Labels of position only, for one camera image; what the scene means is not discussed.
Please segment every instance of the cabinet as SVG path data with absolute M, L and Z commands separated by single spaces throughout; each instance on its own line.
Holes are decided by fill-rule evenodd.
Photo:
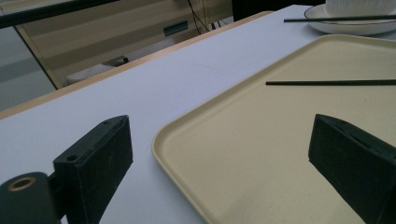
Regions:
M 20 1 L 4 5 L 3 10 L 29 4 Z M 191 0 L 191 4 L 206 25 L 232 16 L 231 0 Z M 176 31 L 167 33 L 169 27 Z M 83 69 L 166 39 L 181 41 L 198 35 L 187 0 L 120 0 L 16 28 L 58 89 L 66 85 L 66 76 Z

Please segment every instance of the chopsticks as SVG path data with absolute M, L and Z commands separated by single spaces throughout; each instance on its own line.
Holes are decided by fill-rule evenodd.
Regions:
M 285 19 L 284 22 L 308 22 L 308 21 L 382 21 L 396 20 L 396 15 L 360 16 L 360 17 L 330 17 L 314 19 Z
M 267 81 L 268 86 L 394 86 L 396 79 L 324 80 L 324 81 Z

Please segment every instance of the cable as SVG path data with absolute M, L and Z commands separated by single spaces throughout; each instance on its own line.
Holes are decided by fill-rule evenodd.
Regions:
M 189 6 L 190 6 L 190 9 L 191 9 L 191 12 L 192 12 L 192 16 L 194 17 L 194 23 L 195 23 L 195 27 L 196 27 L 198 33 L 201 34 L 201 32 L 199 31 L 199 28 L 198 28 L 198 24 L 197 24 L 196 19 L 197 19 L 197 20 L 205 27 L 205 29 L 209 32 L 209 29 L 207 29 L 207 27 L 206 27 L 206 26 L 204 25 L 204 23 L 199 19 L 198 15 L 195 13 L 194 9 L 192 8 L 191 0 L 187 0 L 187 2 L 189 3 Z

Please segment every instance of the beige tray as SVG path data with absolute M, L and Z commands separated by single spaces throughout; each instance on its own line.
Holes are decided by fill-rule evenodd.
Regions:
M 314 116 L 344 119 L 396 146 L 396 87 L 265 81 L 395 72 L 396 42 L 328 35 L 170 123 L 152 151 L 209 223 L 362 223 L 308 161 Z

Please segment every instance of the white table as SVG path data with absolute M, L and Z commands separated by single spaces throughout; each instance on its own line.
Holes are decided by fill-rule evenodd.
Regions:
M 52 161 L 102 120 L 129 115 L 134 163 L 101 223 L 203 223 L 151 154 L 161 127 L 323 35 L 292 6 L 0 120 L 0 182 Z M 396 33 L 379 35 L 396 39 Z

